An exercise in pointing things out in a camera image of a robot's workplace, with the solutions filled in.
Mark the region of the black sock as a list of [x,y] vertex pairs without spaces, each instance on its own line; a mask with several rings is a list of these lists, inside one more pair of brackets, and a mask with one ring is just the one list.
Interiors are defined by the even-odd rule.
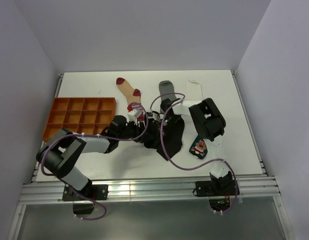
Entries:
[[[154,136],[154,140],[151,142],[144,143],[144,146],[148,149],[155,149],[156,152],[163,157],[166,161],[168,158],[164,153],[162,144],[161,144],[161,134],[160,128],[158,128],[154,122],[150,123],[151,131]],[[175,156],[182,148],[182,137],[185,128],[185,122],[181,118],[174,126],[169,129],[164,129],[163,127],[163,143],[167,155],[172,158]]]
[[138,136],[140,137],[134,141],[142,144],[152,142],[155,139],[152,133],[151,125],[148,124],[146,127],[144,122],[141,122],[139,125],[135,124],[134,122],[129,122],[123,129],[123,132],[119,135],[119,138],[134,139]]

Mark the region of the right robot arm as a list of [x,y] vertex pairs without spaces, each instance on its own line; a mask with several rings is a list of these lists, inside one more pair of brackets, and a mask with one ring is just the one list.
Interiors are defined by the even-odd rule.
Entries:
[[174,167],[183,171],[194,171],[211,164],[208,183],[201,181],[196,185],[194,191],[197,197],[221,196],[224,194],[226,198],[231,195],[236,198],[240,193],[238,181],[227,161],[223,158],[214,158],[198,166],[181,167],[171,159],[174,154],[167,152],[167,149],[172,150],[173,148],[166,147],[165,144],[165,140],[169,144],[173,142],[168,137],[183,134],[185,124],[181,116],[190,116],[197,132],[197,138],[189,150],[199,159],[203,159],[205,151],[200,150],[197,144],[205,144],[204,140],[213,143],[217,137],[223,136],[225,133],[226,121],[214,101],[211,98],[206,98],[201,102],[188,101],[183,98],[171,101],[167,98],[161,102],[160,107],[164,110],[159,126],[160,150],[163,157]]

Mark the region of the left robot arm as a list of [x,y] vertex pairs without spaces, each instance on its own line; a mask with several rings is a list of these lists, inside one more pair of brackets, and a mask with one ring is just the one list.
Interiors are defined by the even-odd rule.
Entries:
[[116,115],[102,132],[90,137],[62,128],[38,151],[36,160],[50,174],[74,189],[79,199],[86,200],[93,196],[94,190],[92,181],[76,167],[81,154],[111,153],[118,147],[119,140],[135,139],[144,129],[144,123],[126,122],[122,115]]

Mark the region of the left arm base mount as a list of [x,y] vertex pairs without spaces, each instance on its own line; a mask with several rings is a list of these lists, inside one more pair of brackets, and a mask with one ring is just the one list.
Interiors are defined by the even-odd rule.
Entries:
[[[81,196],[93,201],[105,201],[108,197],[108,188],[109,186],[107,184],[90,184],[81,191],[76,190],[76,192]],[[77,196],[73,189],[69,186],[64,187],[62,201],[73,202],[73,213],[82,217],[87,217],[88,215],[92,214],[96,208],[96,204],[94,202],[75,203],[78,201],[85,201],[85,199]]]

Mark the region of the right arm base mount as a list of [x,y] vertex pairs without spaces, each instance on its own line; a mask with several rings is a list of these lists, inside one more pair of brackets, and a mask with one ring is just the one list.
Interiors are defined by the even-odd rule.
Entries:
[[233,180],[224,186],[218,184],[216,181],[205,180],[195,182],[195,188],[192,194],[198,198],[207,197],[210,208],[213,211],[221,213],[231,207],[231,197],[238,197],[240,195],[240,189]]

